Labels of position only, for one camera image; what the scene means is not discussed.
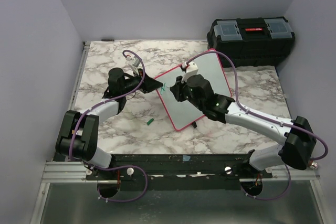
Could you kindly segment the green marker cap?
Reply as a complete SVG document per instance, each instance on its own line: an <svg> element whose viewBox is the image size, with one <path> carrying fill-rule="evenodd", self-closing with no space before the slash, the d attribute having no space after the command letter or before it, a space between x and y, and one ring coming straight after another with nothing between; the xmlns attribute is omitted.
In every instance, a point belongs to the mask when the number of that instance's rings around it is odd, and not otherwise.
<svg viewBox="0 0 336 224"><path fill-rule="evenodd" d="M150 119L149 121L147 121L147 125L150 125L152 122L154 121L154 119Z"/></svg>

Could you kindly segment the pink framed whiteboard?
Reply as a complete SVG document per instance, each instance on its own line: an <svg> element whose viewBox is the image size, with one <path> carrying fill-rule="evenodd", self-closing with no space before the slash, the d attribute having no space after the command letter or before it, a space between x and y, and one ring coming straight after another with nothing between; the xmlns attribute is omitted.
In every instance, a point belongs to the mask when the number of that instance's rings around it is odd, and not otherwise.
<svg viewBox="0 0 336 224"><path fill-rule="evenodd" d="M170 91L176 77L184 75L180 65L155 77L155 80L163 83L163 87L157 89L157 93L177 131L192 125L194 121L204 116L212 121L225 123L228 106L232 103L232 93L220 56L215 50L209 49L205 51L205 55L193 61L198 66L198 72L185 82L184 90L188 97L186 101L176 101Z"/></svg>

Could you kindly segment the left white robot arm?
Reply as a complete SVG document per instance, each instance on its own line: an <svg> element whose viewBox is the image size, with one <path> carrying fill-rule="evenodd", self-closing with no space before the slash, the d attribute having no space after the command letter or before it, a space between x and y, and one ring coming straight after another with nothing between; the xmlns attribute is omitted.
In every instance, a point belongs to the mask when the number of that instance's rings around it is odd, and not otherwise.
<svg viewBox="0 0 336 224"><path fill-rule="evenodd" d="M122 112L126 96L137 90L146 94L161 87L163 83L147 76L142 69L132 76L121 68L112 68L108 73L108 87L98 104L83 111L65 113L56 152L99 167L98 173L104 179L112 179L117 170L111 163L112 155L98 147L99 125Z"/></svg>

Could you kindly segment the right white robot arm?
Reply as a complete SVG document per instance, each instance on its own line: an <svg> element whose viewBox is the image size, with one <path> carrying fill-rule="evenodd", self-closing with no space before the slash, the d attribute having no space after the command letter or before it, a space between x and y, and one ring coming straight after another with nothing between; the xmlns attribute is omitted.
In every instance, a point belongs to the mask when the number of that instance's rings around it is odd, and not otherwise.
<svg viewBox="0 0 336 224"><path fill-rule="evenodd" d="M317 140L306 118L271 117L240 106L233 98L215 93L210 82L200 74L185 82L178 76L170 91L176 101L188 101L212 121L247 128L277 143L262 150L249 151L248 160L241 165L246 177L255 177L260 171L281 164L298 170L308 167Z"/></svg>

